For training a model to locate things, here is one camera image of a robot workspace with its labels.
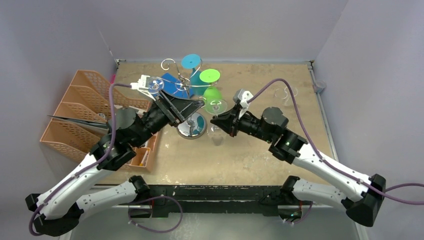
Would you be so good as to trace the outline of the clear wine glass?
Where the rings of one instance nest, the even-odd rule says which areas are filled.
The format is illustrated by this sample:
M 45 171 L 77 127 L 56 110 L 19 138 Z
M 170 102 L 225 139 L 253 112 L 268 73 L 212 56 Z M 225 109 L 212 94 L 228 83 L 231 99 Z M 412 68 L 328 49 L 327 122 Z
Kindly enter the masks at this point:
M 207 101 L 205 110 L 213 117 L 224 113 L 228 108 L 228 104 L 222 99 L 210 99 Z M 221 146 L 224 143 L 227 134 L 218 126 L 210 123 L 207 129 L 207 135 L 215 146 Z
M 288 107 L 293 105 L 293 100 L 288 87 L 277 88 L 273 93 L 274 99 L 280 106 Z
M 146 87 L 150 94 L 155 95 L 165 87 L 165 81 L 161 77 L 147 77 Z

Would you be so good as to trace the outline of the blue plastic wine glass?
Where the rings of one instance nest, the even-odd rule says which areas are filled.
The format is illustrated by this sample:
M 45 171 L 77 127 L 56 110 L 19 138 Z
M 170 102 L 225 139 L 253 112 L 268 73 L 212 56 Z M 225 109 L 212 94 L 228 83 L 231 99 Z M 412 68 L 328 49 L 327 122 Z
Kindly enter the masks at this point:
M 190 53 L 184 56 L 181 60 L 181 66 L 184 69 L 191 69 L 190 74 L 190 90 L 193 90 L 193 94 L 196 96 L 202 96 L 207 89 L 207 83 L 203 82 L 200 79 L 200 74 L 202 73 L 201 67 L 203 60 L 198 54 Z

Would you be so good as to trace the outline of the green plastic wine glass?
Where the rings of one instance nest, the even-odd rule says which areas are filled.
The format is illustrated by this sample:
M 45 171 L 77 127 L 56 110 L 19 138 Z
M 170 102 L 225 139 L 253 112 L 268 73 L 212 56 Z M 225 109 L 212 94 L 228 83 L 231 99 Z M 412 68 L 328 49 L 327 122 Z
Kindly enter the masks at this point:
M 203 97 L 208 101 L 212 100 L 222 100 L 222 93 L 220 90 L 215 86 L 219 79 L 221 77 L 221 74 L 216 69 L 206 69 L 202 71 L 199 75 L 199 78 L 203 84 L 206 84 L 207 88 L 203 92 Z

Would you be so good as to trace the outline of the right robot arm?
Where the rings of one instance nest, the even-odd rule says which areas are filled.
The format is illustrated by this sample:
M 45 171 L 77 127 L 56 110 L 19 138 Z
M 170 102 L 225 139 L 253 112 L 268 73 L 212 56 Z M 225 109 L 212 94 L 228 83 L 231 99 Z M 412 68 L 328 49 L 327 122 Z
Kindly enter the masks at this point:
M 285 181 L 280 196 L 288 204 L 299 201 L 317 202 L 345 211 L 354 222 L 372 227 L 384 201 L 378 191 L 386 189 L 386 179 L 371 176 L 337 162 L 320 151 L 314 151 L 311 143 L 287 128 L 288 118 L 277 107 L 266 108 L 261 117 L 241 108 L 213 116 L 210 121 L 231 137 L 238 132 L 270 144 L 268 150 L 283 162 L 303 168 L 327 182 L 326 185 L 309 182 L 296 176 Z

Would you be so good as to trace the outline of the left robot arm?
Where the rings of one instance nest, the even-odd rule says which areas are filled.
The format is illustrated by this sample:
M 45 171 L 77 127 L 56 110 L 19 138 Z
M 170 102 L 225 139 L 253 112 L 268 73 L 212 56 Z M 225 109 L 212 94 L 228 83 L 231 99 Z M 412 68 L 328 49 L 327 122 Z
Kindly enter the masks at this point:
M 26 205 L 33 213 L 28 227 L 30 234 L 58 237 L 106 208 L 146 203 L 151 196 L 150 187 L 139 175 L 111 189 L 92 194 L 87 191 L 132 160 L 136 156 L 135 148 L 162 128 L 177 127 L 203 106 L 202 100 L 179 98 L 160 90 L 142 115 L 130 107 L 113 109 L 107 124 L 108 134 L 93 145 L 78 166 L 50 190 L 26 197 Z

